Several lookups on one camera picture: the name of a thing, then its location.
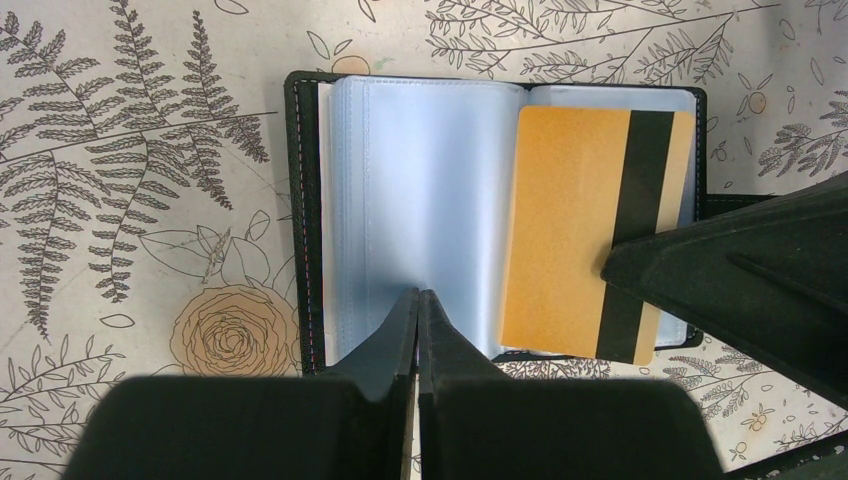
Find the black leather card holder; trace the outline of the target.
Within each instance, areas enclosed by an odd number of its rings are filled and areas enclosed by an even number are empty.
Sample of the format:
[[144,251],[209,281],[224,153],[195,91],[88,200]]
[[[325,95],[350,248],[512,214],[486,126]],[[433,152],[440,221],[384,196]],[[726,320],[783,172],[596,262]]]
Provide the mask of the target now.
[[284,84],[301,357],[336,363],[402,291],[434,289],[496,363],[548,361],[497,332],[508,196],[526,105],[682,111],[696,120],[679,219],[756,202],[707,190],[698,87],[509,83],[294,71]]

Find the gold VIP card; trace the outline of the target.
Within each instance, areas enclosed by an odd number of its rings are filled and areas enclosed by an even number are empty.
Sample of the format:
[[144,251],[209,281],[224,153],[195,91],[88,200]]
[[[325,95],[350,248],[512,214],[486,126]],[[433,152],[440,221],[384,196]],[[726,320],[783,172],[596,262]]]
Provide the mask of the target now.
[[502,345],[651,361],[660,311],[601,270],[615,246],[675,228],[695,130],[686,111],[521,110]]

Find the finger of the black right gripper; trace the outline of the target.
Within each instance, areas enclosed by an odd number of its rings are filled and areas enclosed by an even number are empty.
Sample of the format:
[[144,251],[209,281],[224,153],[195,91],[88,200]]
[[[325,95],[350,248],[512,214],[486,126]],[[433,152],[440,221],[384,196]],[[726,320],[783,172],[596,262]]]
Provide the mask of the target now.
[[602,278],[847,403],[847,178],[616,246]]

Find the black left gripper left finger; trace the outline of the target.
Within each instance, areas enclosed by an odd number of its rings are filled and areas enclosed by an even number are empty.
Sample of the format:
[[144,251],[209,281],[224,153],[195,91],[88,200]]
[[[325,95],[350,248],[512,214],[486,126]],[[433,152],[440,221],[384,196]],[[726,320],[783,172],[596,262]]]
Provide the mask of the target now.
[[409,445],[419,293],[324,372],[148,376],[100,402],[68,479],[397,478]]

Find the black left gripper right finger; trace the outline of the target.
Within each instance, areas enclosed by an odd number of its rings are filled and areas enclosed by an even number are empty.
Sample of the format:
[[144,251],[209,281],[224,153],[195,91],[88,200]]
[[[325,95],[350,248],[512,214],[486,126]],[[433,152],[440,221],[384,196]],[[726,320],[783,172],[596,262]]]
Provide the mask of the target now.
[[426,479],[719,479],[699,409],[656,380],[514,379],[418,303]]

